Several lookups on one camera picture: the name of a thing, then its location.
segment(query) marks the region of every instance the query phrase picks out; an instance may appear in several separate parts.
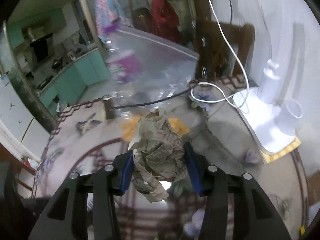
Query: red garment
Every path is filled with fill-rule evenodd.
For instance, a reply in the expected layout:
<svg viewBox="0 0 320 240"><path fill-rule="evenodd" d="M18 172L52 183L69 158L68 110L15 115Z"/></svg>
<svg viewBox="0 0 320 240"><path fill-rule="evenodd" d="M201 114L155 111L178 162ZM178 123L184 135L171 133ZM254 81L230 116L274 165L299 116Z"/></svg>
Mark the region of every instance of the red garment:
<svg viewBox="0 0 320 240"><path fill-rule="evenodd" d="M179 17L167 0L152 0L152 34L181 43Z"/></svg>

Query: hanging towel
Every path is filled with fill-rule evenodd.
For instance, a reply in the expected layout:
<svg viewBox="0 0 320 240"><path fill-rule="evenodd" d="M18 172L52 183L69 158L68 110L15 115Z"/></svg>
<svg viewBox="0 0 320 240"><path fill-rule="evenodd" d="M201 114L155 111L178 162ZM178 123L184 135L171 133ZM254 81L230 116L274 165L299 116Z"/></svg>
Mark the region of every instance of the hanging towel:
<svg viewBox="0 0 320 240"><path fill-rule="evenodd" d="M96 0L96 26L102 41L105 41L106 37L104 29L116 20L120 20L122 25L133 27L117 0Z"/></svg>

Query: table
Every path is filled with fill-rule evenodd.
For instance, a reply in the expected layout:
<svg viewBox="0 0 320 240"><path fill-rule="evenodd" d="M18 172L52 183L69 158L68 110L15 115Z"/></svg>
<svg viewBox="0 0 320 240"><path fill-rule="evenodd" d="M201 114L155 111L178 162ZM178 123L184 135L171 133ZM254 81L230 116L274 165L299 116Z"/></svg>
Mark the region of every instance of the table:
<svg viewBox="0 0 320 240"><path fill-rule="evenodd" d="M227 87L221 84L220 87L226 94L231 93ZM188 96L182 95L161 105L138 109L137 112L149 111L154 107L165 108L169 115L178 117L190 128L190 133L183 139L190 141L194 151L204 155L209 163L237 176L244 172L251 173L280 213L283 212L284 201L287 205L283 214L284 223L292 239L298 239L298 230L308 219L308 195L297 151L267 165L262 162L258 165L245 164L245 152L257 146L237 111L226 102L212 105L206 115L199 108L191 108ZM98 115L102 109L103 104L97 99L64 110L44 150L42 164L36 173L33 196L53 195L72 171L81 175L95 172L112 163L116 155L127 151L128 143L121 139L121 124L127 117L96 122L83 135L79 133L76 123L87 120L93 114ZM154 239L156 236L165 239L179 239L181 236L183 239L184 223L191 219L196 210L205 207L206 198L192 191L188 179L179 184L175 192L167 201L149 203L130 185L123 197L115 197L124 239ZM232 237L232 211L230 195L228 239Z"/></svg>

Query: countertop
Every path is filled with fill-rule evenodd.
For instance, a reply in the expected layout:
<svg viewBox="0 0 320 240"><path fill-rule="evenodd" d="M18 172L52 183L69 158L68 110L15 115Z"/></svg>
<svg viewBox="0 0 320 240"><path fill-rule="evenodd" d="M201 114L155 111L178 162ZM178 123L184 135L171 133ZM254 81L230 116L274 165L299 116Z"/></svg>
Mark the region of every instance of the countertop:
<svg viewBox="0 0 320 240"><path fill-rule="evenodd" d="M40 91L38 92L38 97L41 96L41 94L58 78L58 76L60 76L63 72L65 72L69 67L71 67L73 65L73 63L75 63L77 60L86 57L87 55L97 51L98 48L92 49L89 52L87 52L86 54L83 54L82 56L76 58L74 61L71 61L70 63L66 64L59 72L58 74L56 74L52 80L50 80L50 82Z"/></svg>

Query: white cylinder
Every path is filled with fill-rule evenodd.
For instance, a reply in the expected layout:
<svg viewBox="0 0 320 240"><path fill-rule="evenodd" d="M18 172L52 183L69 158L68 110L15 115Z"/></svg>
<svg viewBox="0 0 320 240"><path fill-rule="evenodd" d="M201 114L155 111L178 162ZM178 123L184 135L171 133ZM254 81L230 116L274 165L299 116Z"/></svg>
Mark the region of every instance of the white cylinder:
<svg viewBox="0 0 320 240"><path fill-rule="evenodd" d="M295 127L302 116L303 109L300 103L290 99L282 105L279 115L275 117L275 123L282 133L295 136Z"/></svg>
<svg viewBox="0 0 320 240"><path fill-rule="evenodd" d="M270 68L264 68L257 97L267 105L272 104L277 94L279 80L280 77L274 75L274 72Z"/></svg>

